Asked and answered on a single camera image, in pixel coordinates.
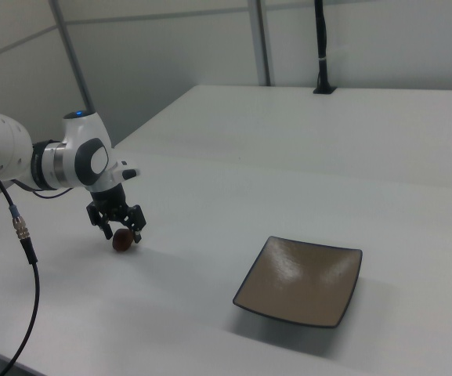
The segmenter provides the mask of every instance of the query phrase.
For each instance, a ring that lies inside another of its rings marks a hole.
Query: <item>cable connector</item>
[[[38,262],[38,258],[34,252],[34,246],[32,245],[31,236],[29,235],[29,230],[27,229],[22,216],[19,215],[18,217],[13,218],[13,228],[15,229],[16,235],[20,239],[20,244],[22,244],[22,248],[27,256],[28,262],[31,265]]]
[[[13,228],[15,229],[16,235],[19,237],[20,240],[26,239],[30,236],[24,218],[22,218],[21,215],[19,215],[16,218],[13,218],[12,221]]]

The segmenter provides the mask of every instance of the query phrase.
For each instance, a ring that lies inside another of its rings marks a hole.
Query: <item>black pipe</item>
[[[320,65],[320,73],[318,74],[318,82],[315,94],[332,94],[336,89],[328,83],[327,71],[327,25],[325,24],[325,16],[323,15],[323,0],[314,0],[314,13],[316,15],[316,37],[318,41],[318,60]]]
[[[266,72],[266,86],[271,86],[271,74],[269,73],[269,60],[267,58],[266,31],[264,26],[264,17],[262,16],[262,0],[255,2],[257,6],[257,14],[259,15],[260,40],[262,43],[262,62],[264,63],[264,71]]]

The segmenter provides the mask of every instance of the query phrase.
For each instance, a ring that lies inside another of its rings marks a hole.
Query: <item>brown object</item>
[[[337,327],[353,296],[362,254],[270,237],[233,303],[295,324]]]
[[[128,229],[119,229],[114,233],[113,248],[118,252],[124,252],[130,248],[133,243],[132,231]]]

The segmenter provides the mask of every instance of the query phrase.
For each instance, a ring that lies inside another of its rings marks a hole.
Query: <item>white wall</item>
[[[452,0],[324,0],[332,85],[452,89]],[[314,86],[312,0],[266,0],[276,85]]]
[[[38,141],[62,139],[62,116],[83,107],[49,3],[0,1],[0,113]]]
[[[198,84],[258,85],[247,0],[61,0],[114,143]]]

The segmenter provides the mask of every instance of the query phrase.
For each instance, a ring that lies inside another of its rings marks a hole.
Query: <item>white table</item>
[[[10,189],[42,302],[20,362],[44,374],[452,374],[452,92],[198,86],[117,146],[147,219],[115,253],[85,190]],[[232,299],[269,235],[363,249],[337,329]],[[0,353],[31,314],[30,266],[0,200]]]

